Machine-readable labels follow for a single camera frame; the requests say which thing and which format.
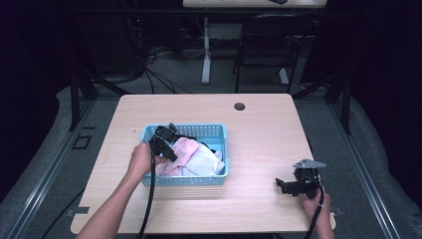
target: basket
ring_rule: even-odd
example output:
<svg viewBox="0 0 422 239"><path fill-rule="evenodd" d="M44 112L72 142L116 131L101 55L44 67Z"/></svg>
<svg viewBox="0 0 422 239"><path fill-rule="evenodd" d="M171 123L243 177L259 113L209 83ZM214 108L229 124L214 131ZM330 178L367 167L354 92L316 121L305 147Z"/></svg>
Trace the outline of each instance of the basket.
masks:
<svg viewBox="0 0 422 239"><path fill-rule="evenodd" d="M159 125L147 125L141 135L142 141L149 141ZM198 142L204 142L210 148L220 150L223 155L224 168L219 175L207 176L155 176L155 185L221 185L229 173L229 157L226 127L220 123L178 124L181 134L196 137ZM145 186L151 184L151 173L142 178Z"/></svg>

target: office chair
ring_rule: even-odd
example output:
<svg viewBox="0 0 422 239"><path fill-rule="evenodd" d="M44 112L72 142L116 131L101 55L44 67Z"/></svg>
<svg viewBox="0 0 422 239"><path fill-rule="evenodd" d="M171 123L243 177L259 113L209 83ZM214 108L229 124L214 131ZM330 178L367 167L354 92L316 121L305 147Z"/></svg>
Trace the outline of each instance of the office chair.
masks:
<svg viewBox="0 0 422 239"><path fill-rule="evenodd" d="M312 29L312 21L303 16L261 14L247 20L239 37L233 74L239 92L241 66L245 68L292 69L287 93L295 75L301 44Z"/></svg>

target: white desk leg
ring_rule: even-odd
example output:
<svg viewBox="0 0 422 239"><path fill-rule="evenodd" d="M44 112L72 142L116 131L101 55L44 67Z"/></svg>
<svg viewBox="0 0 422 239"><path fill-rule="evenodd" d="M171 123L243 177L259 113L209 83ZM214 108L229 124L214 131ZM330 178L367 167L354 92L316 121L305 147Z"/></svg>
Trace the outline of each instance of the white desk leg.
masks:
<svg viewBox="0 0 422 239"><path fill-rule="evenodd" d="M211 71L211 53L210 53L210 36L209 36L208 18L204 19L204 67L202 69L202 84L210 84L210 71Z"/></svg>

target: hand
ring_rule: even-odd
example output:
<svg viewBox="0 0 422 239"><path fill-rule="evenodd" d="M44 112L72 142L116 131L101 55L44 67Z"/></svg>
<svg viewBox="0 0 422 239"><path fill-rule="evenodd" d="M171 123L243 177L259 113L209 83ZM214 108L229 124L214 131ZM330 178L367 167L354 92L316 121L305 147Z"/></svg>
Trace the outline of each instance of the hand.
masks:
<svg viewBox="0 0 422 239"><path fill-rule="evenodd" d="M155 165L164 163L168 159L165 157L156 156ZM151 149L146 142L133 149L130 163L127 169L126 176L140 181L142 177L151 170Z"/></svg>
<svg viewBox="0 0 422 239"><path fill-rule="evenodd" d="M331 200L327 193L324 193L323 195L323 207L316 220L316 233L318 238L334 238L334 233L332 232L329 220ZM317 191L316 196L313 199L309 199L305 194L301 194L301 198L305 213L308 218L312 220L319 206L320 190Z"/></svg>

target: desk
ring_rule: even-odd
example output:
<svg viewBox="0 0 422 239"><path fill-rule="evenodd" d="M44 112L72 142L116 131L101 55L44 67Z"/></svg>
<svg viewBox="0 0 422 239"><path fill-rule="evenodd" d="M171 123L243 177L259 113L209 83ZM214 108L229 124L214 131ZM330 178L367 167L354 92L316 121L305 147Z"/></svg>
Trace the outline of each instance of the desk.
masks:
<svg viewBox="0 0 422 239"><path fill-rule="evenodd" d="M237 111L235 103L246 108ZM301 200L283 194L275 178L293 181L293 164L312 158L289 95L124 96L81 200L72 232L111 195L126 172L133 147L148 124L223 123L230 173L223 185L156 186L145 233L241 233L307 231ZM118 233L138 233L149 188L139 184Z"/></svg>
<svg viewBox="0 0 422 239"><path fill-rule="evenodd" d="M316 8L325 7L327 0L288 0L285 4L274 3L269 0L183 0L185 8ZM210 83L211 54L209 51L209 23L204 21L204 67L202 70L202 84Z"/></svg>

